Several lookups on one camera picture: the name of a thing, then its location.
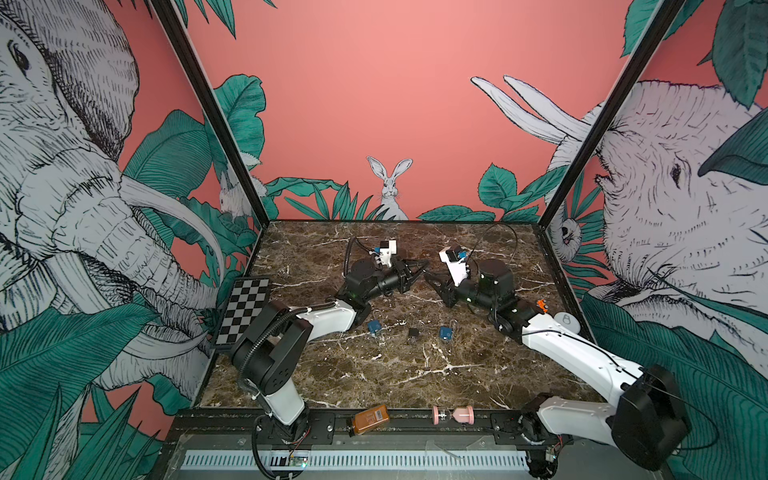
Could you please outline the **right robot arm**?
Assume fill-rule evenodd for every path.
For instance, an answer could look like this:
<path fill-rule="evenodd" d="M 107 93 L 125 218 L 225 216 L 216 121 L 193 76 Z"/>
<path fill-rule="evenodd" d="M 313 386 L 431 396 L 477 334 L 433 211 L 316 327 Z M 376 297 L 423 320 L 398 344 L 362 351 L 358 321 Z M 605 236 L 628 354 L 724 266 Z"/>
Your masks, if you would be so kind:
<path fill-rule="evenodd" d="M 503 335 L 557 362 L 585 381 L 602 402 L 568 401 L 551 396 L 535 404 L 535 430 L 571 435 L 616 447 L 634 464 L 659 469 L 680 447 L 692 427 L 674 374 L 660 365 L 643 367 L 579 336 L 517 295 L 511 270 L 490 260 L 472 280 L 461 261 L 446 262 L 448 276 L 425 272 L 424 278 L 446 306 L 464 302 L 486 310 Z"/>

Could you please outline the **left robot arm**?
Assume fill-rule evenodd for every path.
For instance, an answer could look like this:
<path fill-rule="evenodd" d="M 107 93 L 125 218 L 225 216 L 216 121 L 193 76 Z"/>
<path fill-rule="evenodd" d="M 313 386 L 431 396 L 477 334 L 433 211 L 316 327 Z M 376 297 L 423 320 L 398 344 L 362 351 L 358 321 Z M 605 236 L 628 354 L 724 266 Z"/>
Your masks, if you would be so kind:
<path fill-rule="evenodd" d="M 258 395 L 273 419 L 294 425 L 306 410 L 292 380 L 306 345 L 361 325 L 373 299 L 409 291 L 428 266 L 427 260 L 394 256 L 386 267 L 364 258 L 350 267 L 339 291 L 322 304 L 290 308 L 269 302 L 231 349 L 241 388 Z"/>

